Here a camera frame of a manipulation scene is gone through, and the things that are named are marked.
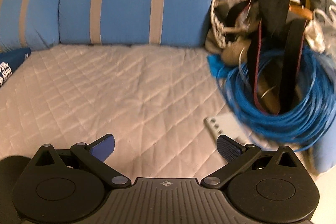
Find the dark blue sweatshirt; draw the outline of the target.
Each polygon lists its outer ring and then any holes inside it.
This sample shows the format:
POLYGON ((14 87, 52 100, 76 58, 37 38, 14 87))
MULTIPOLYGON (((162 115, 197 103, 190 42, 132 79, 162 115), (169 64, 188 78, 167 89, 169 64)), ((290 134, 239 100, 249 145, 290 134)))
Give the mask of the dark blue sweatshirt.
POLYGON ((0 54, 0 86, 13 75, 30 55, 30 48, 21 48, 0 54))

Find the white power strip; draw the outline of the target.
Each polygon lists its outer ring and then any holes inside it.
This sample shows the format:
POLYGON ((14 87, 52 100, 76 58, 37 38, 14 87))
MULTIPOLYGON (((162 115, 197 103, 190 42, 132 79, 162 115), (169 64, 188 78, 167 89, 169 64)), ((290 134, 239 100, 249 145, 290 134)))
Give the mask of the white power strip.
POLYGON ((241 145, 248 143, 255 144, 254 140, 251 138, 251 132, 240 124, 236 117, 231 113, 207 117, 204 122, 215 142, 217 142, 217 138, 220 135, 226 135, 241 145))

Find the bright blue small cloth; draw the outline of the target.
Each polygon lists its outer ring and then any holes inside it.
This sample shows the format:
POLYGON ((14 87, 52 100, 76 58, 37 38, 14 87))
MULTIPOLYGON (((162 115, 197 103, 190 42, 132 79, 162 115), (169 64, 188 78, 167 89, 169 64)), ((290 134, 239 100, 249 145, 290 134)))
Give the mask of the bright blue small cloth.
POLYGON ((235 68, 225 65, 219 54, 208 55, 207 62, 209 65, 210 73, 215 79, 225 79, 230 71, 235 68))

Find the striped woven bag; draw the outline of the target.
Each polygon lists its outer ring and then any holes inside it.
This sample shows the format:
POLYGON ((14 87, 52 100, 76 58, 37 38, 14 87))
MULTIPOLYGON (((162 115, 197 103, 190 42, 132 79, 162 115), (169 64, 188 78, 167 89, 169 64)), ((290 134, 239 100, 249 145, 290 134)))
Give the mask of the striped woven bag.
POLYGON ((235 67, 247 61, 251 40, 238 27, 227 27, 224 23, 229 7, 225 0, 212 0, 210 8, 211 26, 206 36, 205 49, 218 54, 221 61, 235 67))

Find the left blue striped pillow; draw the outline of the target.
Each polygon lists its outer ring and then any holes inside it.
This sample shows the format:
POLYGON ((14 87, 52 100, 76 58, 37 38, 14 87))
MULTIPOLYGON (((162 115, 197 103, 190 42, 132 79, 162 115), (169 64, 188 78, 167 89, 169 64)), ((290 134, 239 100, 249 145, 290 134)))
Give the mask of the left blue striped pillow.
POLYGON ((1 0, 1 52, 59 43, 59 0, 1 0))

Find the blue striped pillow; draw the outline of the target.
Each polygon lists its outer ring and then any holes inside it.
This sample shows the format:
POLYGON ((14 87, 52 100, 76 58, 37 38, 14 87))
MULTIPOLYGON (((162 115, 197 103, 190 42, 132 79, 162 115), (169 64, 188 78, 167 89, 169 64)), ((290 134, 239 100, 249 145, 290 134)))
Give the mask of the blue striped pillow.
POLYGON ((59 0, 1 0, 1 52, 59 43, 59 0))
POLYGON ((64 44, 200 47, 211 0, 59 0, 64 44))

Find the right blue striped pillow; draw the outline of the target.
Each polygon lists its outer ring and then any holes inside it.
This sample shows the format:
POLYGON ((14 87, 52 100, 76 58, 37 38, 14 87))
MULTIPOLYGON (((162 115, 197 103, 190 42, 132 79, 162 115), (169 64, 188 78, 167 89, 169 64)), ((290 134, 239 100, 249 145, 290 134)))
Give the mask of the right blue striped pillow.
POLYGON ((64 44, 200 47, 211 0, 59 0, 64 44))

